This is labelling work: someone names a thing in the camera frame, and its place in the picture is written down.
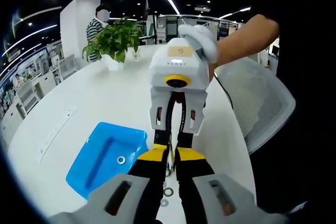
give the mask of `striped shirt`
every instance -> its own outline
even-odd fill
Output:
[[[88,41],[95,39],[96,35],[103,30],[102,24],[95,18],[91,20],[86,28],[86,38]],[[89,62],[97,61],[98,58],[95,53],[89,55]]]

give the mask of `office chair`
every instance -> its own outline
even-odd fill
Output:
[[[31,80],[27,80],[18,90],[17,95],[20,98],[26,114],[36,105],[39,101],[38,95],[34,90]]]
[[[250,58],[218,67],[215,76],[231,100],[249,154],[270,140],[295,109],[285,85]]]
[[[77,72],[75,55],[70,55],[69,57],[59,60],[57,64],[59,72],[59,76],[57,78],[60,79],[61,82]]]

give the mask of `potted plant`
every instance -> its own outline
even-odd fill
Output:
[[[90,54],[96,54],[99,60],[104,59],[109,70],[117,70],[123,67],[126,58],[126,52],[129,47],[138,51],[139,37],[142,30],[135,22],[122,18],[112,26],[106,26],[96,35],[96,39],[90,41],[84,47],[88,61]]]

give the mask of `label sticker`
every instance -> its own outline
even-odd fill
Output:
[[[193,49],[191,47],[169,47],[168,57],[191,57]]]

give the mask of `blue tray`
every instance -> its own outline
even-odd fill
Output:
[[[148,151],[145,131],[99,123],[80,150],[67,183],[83,198],[119,173],[128,173],[137,158]],[[125,158],[118,164],[118,157]]]

